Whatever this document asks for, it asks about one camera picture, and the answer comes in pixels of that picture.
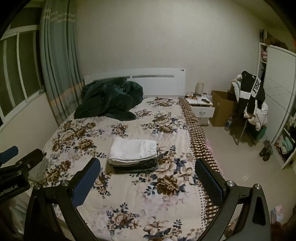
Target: open drawer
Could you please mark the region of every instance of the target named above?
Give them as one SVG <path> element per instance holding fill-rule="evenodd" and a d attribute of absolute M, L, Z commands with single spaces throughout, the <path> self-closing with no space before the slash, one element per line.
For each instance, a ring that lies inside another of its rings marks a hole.
<path fill-rule="evenodd" d="M 215 111 L 214 107 L 191 106 L 191 109 L 197 118 L 211 118 Z"/>

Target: metal bolt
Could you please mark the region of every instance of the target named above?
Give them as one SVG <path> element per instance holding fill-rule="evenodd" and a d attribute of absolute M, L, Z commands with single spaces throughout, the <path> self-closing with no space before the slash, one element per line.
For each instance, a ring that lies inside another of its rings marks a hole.
<path fill-rule="evenodd" d="M 230 186 L 230 187 L 233 187 L 235 185 L 234 181 L 227 181 L 227 185 Z"/>
<path fill-rule="evenodd" d="M 34 187 L 34 189 L 36 189 L 36 190 L 38 190 L 40 188 L 41 188 L 41 185 L 40 184 L 36 184 L 35 187 Z"/>
<path fill-rule="evenodd" d="M 64 180 L 64 181 L 61 182 L 61 185 L 62 185 L 63 187 L 68 186 L 68 184 L 69 184 L 69 181 L 68 181 L 68 180 Z"/>
<path fill-rule="evenodd" d="M 262 187 L 261 187 L 260 184 L 255 184 L 255 188 L 258 189 L 258 190 L 260 190 Z"/>

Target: gray curtain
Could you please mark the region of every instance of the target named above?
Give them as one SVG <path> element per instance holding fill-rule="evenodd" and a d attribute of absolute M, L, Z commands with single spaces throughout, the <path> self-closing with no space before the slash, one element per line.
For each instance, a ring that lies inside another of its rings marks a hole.
<path fill-rule="evenodd" d="M 81 104 L 83 81 L 75 49 L 74 0 L 46 0 L 40 22 L 40 54 L 45 88 L 60 125 Z"/>

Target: nightstand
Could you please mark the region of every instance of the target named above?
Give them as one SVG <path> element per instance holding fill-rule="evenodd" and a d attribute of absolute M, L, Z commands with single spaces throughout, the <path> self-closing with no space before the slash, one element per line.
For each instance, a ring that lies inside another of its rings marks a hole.
<path fill-rule="evenodd" d="M 203 102 L 201 99 L 206 99 L 206 97 L 197 97 L 197 99 L 188 99 L 187 102 L 190 104 L 192 111 L 198 119 L 198 122 L 201 126 L 207 126 L 209 118 L 213 117 L 215 108 L 213 103 L 209 102 L 208 104 Z"/>

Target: floral bedspread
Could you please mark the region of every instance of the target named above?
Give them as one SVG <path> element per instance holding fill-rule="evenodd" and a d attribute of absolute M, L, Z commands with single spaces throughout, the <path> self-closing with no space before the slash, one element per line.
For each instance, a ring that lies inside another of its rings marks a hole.
<path fill-rule="evenodd" d="M 121 241 L 161 241 L 166 237 L 197 240 L 213 206 L 194 172 L 192 130 L 184 117 L 191 110 L 184 112 L 186 106 L 183 103 L 182 107 L 181 101 L 144 98 L 131 110 L 137 116 L 133 121 L 108 117 L 74 120 L 72 114 L 44 147 L 50 165 L 43 186 L 70 180 L 96 157 L 101 172 L 77 209 L 97 237 Z M 156 140 L 159 168 L 150 174 L 113 173 L 107 158 L 115 136 Z M 195 152 L 210 156 L 209 152 Z M 57 206 L 55 210 L 63 219 Z"/>

